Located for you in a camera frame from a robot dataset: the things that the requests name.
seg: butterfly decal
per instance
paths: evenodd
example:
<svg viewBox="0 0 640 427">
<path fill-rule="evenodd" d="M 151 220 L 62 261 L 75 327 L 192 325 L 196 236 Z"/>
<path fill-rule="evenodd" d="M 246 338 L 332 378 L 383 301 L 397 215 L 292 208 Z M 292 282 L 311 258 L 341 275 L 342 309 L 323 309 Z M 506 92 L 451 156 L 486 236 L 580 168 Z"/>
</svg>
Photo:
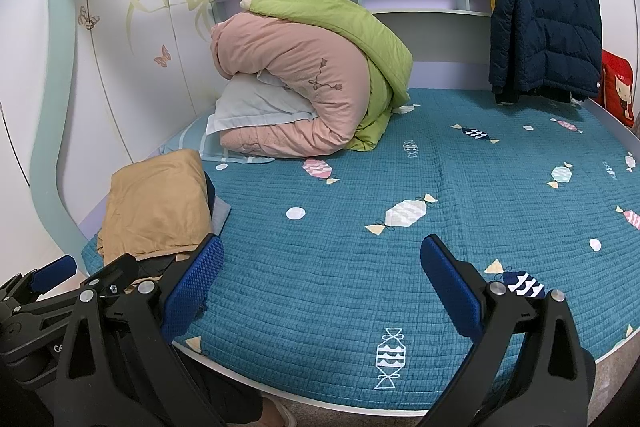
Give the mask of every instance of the butterfly decal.
<svg viewBox="0 0 640 427">
<path fill-rule="evenodd" d="M 154 61 L 156 61 L 156 63 L 160 64 L 163 68 L 165 68 L 169 60 L 171 60 L 171 55 L 166 50 L 166 46 L 163 44 L 161 57 L 154 58 Z"/>
<path fill-rule="evenodd" d="M 100 21 L 99 15 L 94 15 L 93 17 L 89 17 L 89 13 L 87 12 L 84 6 L 80 7 L 80 13 L 78 14 L 78 25 L 84 26 L 88 30 L 93 30 L 94 26 Z"/>
</svg>

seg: person's leg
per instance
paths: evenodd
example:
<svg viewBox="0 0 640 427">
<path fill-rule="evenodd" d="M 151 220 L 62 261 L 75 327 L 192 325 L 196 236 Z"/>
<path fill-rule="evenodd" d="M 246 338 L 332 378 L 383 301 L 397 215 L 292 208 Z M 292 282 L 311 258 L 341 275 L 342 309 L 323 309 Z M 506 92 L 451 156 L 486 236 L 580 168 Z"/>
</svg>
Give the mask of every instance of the person's leg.
<svg viewBox="0 0 640 427">
<path fill-rule="evenodd" d="M 247 424 L 257 421 L 264 427 L 285 426 L 276 405 L 263 398 L 258 390 L 215 372 L 178 349 L 175 351 L 193 381 L 226 423 Z"/>
</svg>

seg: hello kitty cushion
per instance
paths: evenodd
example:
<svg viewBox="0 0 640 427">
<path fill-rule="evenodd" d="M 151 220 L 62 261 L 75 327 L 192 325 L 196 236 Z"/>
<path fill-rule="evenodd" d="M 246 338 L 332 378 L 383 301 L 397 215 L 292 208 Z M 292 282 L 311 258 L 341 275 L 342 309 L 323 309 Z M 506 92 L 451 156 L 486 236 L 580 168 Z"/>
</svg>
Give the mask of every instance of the hello kitty cushion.
<svg viewBox="0 0 640 427">
<path fill-rule="evenodd" d="M 631 65 L 624 58 L 603 50 L 600 93 L 596 102 L 629 127 L 634 126 L 633 83 Z"/>
</svg>

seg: white wall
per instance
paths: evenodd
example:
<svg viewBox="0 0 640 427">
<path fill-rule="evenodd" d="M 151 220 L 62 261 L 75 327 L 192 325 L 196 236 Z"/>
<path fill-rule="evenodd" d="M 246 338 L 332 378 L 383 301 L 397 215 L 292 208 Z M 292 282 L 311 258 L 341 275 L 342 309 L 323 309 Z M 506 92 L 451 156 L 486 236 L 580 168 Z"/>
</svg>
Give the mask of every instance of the white wall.
<svg viewBox="0 0 640 427">
<path fill-rule="evenodd" d="M 634 72 L 634 83 L 638 84 L 638 14 L 636 0 L 600 0 L 602 14 L 602 47 L 614 55 L 626 58 Z M 637 111 L 640 103 L 634 99 Z"/>
<path fill-rule="evenodd" d="M 62 252 L 38 219 L 27 182 L 46 66 L 46 0 L 0 0 L 0 21 L 1 284 Z"/>
</svg>

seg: folded cloth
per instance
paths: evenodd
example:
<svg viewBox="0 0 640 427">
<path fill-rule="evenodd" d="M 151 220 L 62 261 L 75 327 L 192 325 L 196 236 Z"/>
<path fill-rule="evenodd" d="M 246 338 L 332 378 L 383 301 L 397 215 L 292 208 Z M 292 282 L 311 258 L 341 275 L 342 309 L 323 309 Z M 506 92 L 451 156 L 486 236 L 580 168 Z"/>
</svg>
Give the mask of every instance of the folded cloth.
<svg viewBox="0 0 640 427">
<path fill-rule="evenodd" d="M 211 214 L 211 232 L 220 235 L 222 227 L 225 226 L 226 218 L 229 217 L 229 212 L 231 212 L 231 205 L 216 196 L 216 202 L 213 204 L 213 213 Z"/>
<path fill-rule="evenodd" d="M 207 184 L 198 152 L 180 150 L 126 166 L 111 177 L 98 232 L 104 263 L 194 250 L 211 232 Z"/>
</svg>

